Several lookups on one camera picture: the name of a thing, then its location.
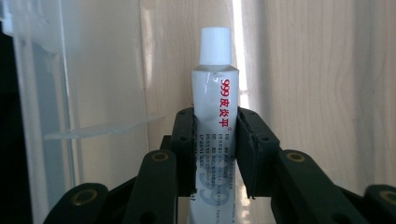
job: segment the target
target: mounting hole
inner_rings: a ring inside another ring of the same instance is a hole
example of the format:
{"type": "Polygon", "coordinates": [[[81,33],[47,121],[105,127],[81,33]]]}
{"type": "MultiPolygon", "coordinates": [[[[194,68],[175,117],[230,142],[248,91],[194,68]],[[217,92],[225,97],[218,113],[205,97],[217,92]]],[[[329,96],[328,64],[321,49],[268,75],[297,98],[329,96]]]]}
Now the mounting hole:
{"type": "Polygon", "coordinates": [[[82,189],[75,193],[70,201],[75,206],[81,206],[92,202],[97,195],[98,191],[96,189],[82,189]]]}
{"type": "Polygon", "coordinates": [[[156,220],[157,220],[157,217],[155,216],[154,213],[152,213],[150,211],[143,213],[139,218],[139,221],[142,224],[153,224],[153,223],[155,223],[156,220]]]}
{"type": "Polygon", "coordinates": [[[166,160],[168,160],[169,156],[168,156],[168,154],[166,154],[164,152],[157,152],[154,155],[152,155],[151,158],[154,161],[166,161],[166,160]]]}
{"type": "Polygon", "coordinates": [[[332,214],[332,220],[335,221],[336,223],[339,223],[339,224],[350,224],[350,223],[352,223],[350,221],[349,217],[347,217],[344,214],[340,214],[340,213],[332,214]]]}
{"type": "Polygon", "coordinates": [[[388,203],[396,205],[396,192],[391,190],[381,190],[379,196],[388,203]]]}
{"type": "Polygon", "coordinates": [[[296,152],[290,152],[286,155],[286,157],[291,161],[297,161],[297,162],[305,161],[305,157],[296,152]]]}

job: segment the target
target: white tube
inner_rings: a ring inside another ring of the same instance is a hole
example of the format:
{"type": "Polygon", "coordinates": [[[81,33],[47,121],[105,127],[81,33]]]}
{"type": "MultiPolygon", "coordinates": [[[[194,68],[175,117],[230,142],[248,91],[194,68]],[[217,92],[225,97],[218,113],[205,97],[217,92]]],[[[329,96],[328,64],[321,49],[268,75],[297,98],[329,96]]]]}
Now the white tube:
{"type": "Polygon", "coordinates": [[[201,41],[200,65],[192,71],[197,192],[191,195],[189,223],[230,224],[235,218],[239,72],[230,66],[230,29],[205,28],[201,41]]]}

